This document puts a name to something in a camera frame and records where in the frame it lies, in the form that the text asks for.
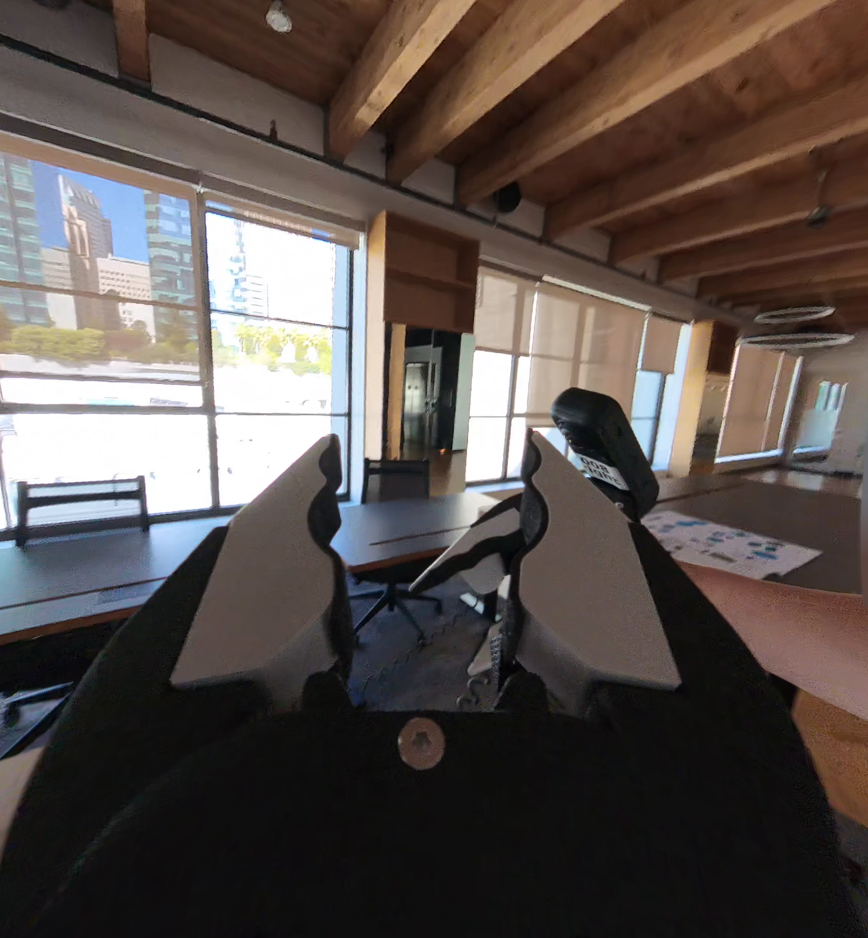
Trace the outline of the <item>beige roller blind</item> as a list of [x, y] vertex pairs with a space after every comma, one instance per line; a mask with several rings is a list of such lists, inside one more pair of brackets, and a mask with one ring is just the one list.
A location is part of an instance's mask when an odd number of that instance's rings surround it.
[[477, 350], [512, 356], [531, 351], [538, 282], [490, 267], [478, 273], [475, 302]]
[[524, 413], [548, 419], [559, 393], [607, 395], [630, 413], [647, 312], [542, 284], [534, 301]]
[[655, 313], [648, 314], [643, 330], [638, 369], [664, 376], [673, 374], [684, 327], [683, 322]]

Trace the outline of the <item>person's right forearm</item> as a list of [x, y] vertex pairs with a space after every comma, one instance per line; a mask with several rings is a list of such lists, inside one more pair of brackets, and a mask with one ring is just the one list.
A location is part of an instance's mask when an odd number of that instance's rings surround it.
[[868, 721], [868, 605], [861, 596], [679, 566], [768, 672]]

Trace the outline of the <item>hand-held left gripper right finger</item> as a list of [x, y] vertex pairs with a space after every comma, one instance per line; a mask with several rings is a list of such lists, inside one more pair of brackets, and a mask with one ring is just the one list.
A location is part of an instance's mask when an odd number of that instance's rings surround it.
[[681, 686], [626, 516], [540, 434], [523, 454], [524, 550], [512, 564], [509, 647], [562, 709], [592, 691]]

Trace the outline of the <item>long dark desk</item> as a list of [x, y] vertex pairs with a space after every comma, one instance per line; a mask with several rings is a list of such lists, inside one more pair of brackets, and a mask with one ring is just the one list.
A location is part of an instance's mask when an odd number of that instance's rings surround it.
[[[351, 573], [436, 557], [498, 500], [520, 491], [468, 490], [429, 500], [340, 509], [332, 546]], [[140, 608], [224, 517], [163, 522], [0, 545], [0, 646], [106, 622]]]

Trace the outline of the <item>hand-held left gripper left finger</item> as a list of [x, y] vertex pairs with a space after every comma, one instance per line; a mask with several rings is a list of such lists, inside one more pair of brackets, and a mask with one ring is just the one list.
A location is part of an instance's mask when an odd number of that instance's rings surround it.
[[347, 683], [355, 635], [346, 570], [333, 547], [341, 483], [341, 443], [329, 433], [232, 518], [173, 687], [248, 681], [286, 709], [313, 674]]

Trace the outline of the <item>instruction manual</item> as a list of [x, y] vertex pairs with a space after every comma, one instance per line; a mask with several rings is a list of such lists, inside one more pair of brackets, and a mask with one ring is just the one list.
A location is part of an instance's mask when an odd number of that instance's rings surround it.
[[678, 562], [727, 570], [752, 580], [788, 575], [822, 555], [820, 550], [776, 536], [748, 532], [673, 510], [651, 512], [641, 523]]

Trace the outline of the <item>large grid window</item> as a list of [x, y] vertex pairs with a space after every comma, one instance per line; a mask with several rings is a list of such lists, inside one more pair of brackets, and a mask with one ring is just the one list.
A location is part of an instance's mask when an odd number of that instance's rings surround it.
[[193, 519], [248, 503], [326, 433], [346, 447], [355, 248], [0, 131], [0, 540], [19, 480], [145, 475], [151, 522]]

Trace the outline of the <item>black office chair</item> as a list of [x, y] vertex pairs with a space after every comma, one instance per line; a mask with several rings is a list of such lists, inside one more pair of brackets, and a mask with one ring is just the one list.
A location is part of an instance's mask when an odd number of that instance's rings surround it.
[[355, 622], [353, 633], [355, 644], [359, 645], [359, 636], [362, 630], [381, 613], [398, 612], [411, 625], [416, 636], [416, 647], [420, 650], [427, 647], [430, 643], [427, 633], [420, 626], [412, 614], [409, 603], [426, 603], [431, 605], [438, 615], [443, 613], [443, 602], [439, 597], [427, 593], [414, 593], [408, 589], [408, 586], [402, 580], [366, 580], [371, 587], [367, 590], [350, 592], [348, 598], [351, 602], [370, 602], [371, 606], [365, 614]]

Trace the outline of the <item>dark frame chair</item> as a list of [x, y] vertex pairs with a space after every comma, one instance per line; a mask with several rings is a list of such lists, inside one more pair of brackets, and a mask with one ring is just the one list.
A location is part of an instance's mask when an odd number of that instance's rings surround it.
[[364, 459], [361, 505], [429, 497], [428, 460]]
[[149, 533], [151, 520], [147, 505], [145, 475], [75, 482], [35, 482], [18, 480], [16, 483], [18, 520], [15, 525], [15, 545], [24, 549], [35, 539], [35, 529], [29, 524], [33, 510], [89, 505], [99, 502], [136, 502], [138, 512], [133, 524], [143, 533]]

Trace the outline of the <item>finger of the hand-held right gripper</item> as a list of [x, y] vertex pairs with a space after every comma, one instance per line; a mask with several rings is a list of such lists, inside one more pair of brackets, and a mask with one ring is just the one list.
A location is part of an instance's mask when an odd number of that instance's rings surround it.
[[410, 592], [425, 592], [455, 576], [477, 595], [497, 592], [523, 547], [521, 507], [494, 506], [412, 583]]

